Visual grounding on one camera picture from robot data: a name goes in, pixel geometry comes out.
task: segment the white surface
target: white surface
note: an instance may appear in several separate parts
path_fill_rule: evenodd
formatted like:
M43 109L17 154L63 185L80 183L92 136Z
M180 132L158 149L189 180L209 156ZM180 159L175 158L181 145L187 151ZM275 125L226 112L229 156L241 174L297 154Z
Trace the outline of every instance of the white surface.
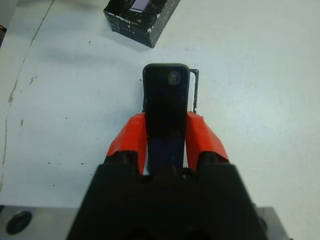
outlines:
M18 0L0 0L0 25L8 28Z
M319 239L319 1L182 0L150 49L110 31L105 0L56 0L30 46L50 3L20 2L0 50L2 204L78 206L142 109L143 67L178 62L253 201Z

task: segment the black box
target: black box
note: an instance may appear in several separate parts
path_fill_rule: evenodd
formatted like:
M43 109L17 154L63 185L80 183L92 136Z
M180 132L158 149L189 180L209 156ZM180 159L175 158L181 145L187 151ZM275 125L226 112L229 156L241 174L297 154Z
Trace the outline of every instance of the black box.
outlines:
M114 32L153 48L180 0L110 0L104 14Z

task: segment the metal plate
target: metal plate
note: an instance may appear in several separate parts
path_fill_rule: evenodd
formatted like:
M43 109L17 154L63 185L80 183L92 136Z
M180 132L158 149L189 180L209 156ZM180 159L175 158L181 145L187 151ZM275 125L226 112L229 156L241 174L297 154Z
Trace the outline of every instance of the metal plate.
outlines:
M77 208L5 206L0 213L0 240L65 240ZM8 222L23 211L32 214L30 224L20 233L9 235Z
M32 214L30 224L20 233L9 235L8 222L23 211ZM65 240L77 211L77 208L6 206L0 213L0 240ZM269 240L290 240L273 207L258 207L256 211L267 225Z

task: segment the screw hole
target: screw hole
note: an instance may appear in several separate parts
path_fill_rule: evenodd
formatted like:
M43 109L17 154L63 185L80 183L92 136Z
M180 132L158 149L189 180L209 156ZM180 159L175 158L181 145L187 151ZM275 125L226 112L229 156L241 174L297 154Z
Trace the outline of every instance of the screw hole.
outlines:
M192 171L190 168L184 168L184 169L182 169L182 171L181 171L181 177L182 177L184 180L193 181L193 180L195 180L196 175L195 175L195 172Z
M6 232L10 235L22 232L31 222L32 214L29 211L22 211L11 218L6 225Z

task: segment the scratch mark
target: scratch mark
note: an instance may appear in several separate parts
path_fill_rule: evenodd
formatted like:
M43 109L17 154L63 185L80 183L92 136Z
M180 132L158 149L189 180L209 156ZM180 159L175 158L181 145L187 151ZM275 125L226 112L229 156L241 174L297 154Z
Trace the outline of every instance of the scratch mark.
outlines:
M15 92L15 90L16 90L17 83L18 83L18 78L15 80L13 89L12 89L11 94L10 94L9 99L8 99L8 103L10 103L10 104L11 104L12 101L14 100L14 92Z
M31 78L31 81L30 81L30 83L29 83L29 86L34 82L34 79L36 79L38 76L34 76L34 77L32 77Z
M45 18L46 18L46 16L47 16L48 12L50 11L50 9L51 9L51 7L52 7L52 4L54 4L54 1L55 1L55 0L52 0L50 6L49 6L49 8L48 8L48 10L46 11L44 17L42 18L42 21L40 22L40 25L39 25L38 29L36 30L36 32L35 32L32 40L31 40L31 42L30 42L30 47L32 46L32 43L34 42L34 40L35 40L35 38L36 38L36 36L37 36L37 34L38 34L38 32L39 32L39 29L41 28L42 24L44 23L44 20L45 20Z
M5 169L5 160L6 160L6 152L7 152L7 120L8 120L8 116L5 117L4 150L3 150L3 157L2 157L2 174L1 174L1 182L0 182L0 192L2 190L2 183L4 181L4 169Z

